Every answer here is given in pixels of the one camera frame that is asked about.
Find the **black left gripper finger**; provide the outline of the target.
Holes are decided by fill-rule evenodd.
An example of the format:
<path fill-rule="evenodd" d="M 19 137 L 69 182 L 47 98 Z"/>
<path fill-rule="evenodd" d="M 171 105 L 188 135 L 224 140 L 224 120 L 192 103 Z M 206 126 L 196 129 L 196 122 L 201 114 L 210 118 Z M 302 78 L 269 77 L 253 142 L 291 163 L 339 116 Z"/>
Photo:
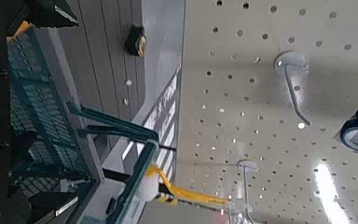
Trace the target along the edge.
<path fill-rule="evenodd" d="M 19 191 L 10 198 L 8 224 L 64 224 L 77 202 L 70 192 L 39 192 L 28 198 Z"/>
<path fill-rule="evenodd" d="M 78 26 L 75 13 L 66 0 L 9 0 L 8 32 L 15 34 L 26 21 L 37 28 Z"/>

